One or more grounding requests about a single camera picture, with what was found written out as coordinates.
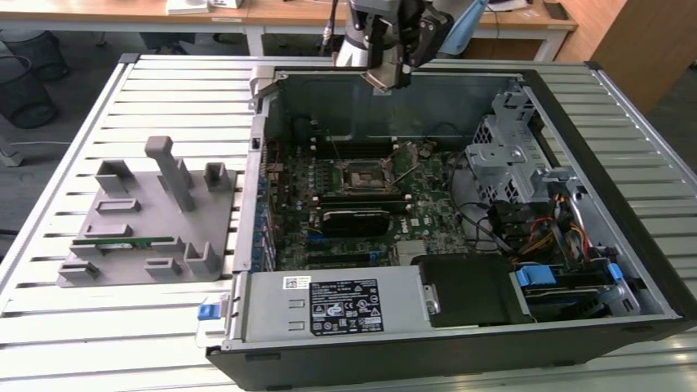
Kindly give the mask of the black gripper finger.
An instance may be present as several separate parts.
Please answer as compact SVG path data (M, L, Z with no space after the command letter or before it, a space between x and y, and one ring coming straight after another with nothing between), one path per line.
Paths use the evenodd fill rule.
M396 20L394 88L402 88L410 82L410 72L436 58L454 19L432 4L401 4Z
M388 24L373 18L368 32L368 68L377 69L384 62L384 46Z

